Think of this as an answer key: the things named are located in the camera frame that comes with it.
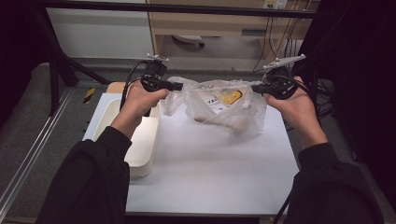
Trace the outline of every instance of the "black sleeve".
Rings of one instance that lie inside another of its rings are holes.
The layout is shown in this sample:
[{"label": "black sleeve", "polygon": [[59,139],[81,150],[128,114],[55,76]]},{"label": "black sleeve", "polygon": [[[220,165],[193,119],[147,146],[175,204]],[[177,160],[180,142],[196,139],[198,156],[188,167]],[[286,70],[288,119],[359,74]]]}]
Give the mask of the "black sleeve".
[{"label": "black sleeve", "polygon": [[285,223],[384,223],[361,170],[340,162],[329,143],[303,150]]},{"label": "black sleeve", "polygon": [[130,139],[106,127],[96,142],[77,143],[52,179],[36,223],[123,223]]}]

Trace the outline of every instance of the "person's left hand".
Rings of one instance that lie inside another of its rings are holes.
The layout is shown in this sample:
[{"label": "person's left hand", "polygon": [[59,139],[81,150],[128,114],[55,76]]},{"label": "person's left hand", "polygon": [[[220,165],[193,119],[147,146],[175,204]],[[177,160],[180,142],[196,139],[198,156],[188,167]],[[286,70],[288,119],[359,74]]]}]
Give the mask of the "person's left hand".
[{"label": "person's left hand", "polygon": [[134,130],[142,122],[143,115],[168,94],[169,90],[147,92],[140,80],[137,80],[129,89],[125,104],[110,126],[132,138]]}]

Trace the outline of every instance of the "yellow label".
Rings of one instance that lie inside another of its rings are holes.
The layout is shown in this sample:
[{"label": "yellow label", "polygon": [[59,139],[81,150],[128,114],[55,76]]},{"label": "yellow label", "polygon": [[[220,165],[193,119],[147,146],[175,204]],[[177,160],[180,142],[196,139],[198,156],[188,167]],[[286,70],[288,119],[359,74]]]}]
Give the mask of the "yellow label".
[{"label": "yellow label", "polygon": [[218,98],[226,105],[232,105],[242,97],[241,91],[231,91],[228,94],[220,94]]}]

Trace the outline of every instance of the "transparent plastic bag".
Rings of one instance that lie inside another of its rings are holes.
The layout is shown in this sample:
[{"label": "transparent plastic bag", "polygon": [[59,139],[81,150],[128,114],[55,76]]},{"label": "transparent plastic bag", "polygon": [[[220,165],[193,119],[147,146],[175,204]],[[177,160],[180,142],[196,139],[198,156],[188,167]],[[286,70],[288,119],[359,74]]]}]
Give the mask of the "transparent plastic bag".
[{"label": "transparent plastic bag", "polygon": [[197,123],[236,133],[262,131],[267,104],[250,87],[259,82],[213,80],[198,83],[183,77],[170,77],[168,81],[183,83],[183,89],[171,91],[161,101],[164,115],[172,116],[184,104],[187,117]]}]

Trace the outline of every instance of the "white cabinet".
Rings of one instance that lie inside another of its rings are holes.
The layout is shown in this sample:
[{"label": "white cabinet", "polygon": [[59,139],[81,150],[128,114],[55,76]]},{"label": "white cabinet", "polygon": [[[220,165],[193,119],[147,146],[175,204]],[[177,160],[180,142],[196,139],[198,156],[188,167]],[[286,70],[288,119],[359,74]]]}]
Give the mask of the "white cabinet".
[{"label": "white cabinet", "polygon": [[[106,2],[146,3],[145,0]],[[48,13],[60,45],[69,57],[132,59],[153,53],[147,12],[48,8]]]}]

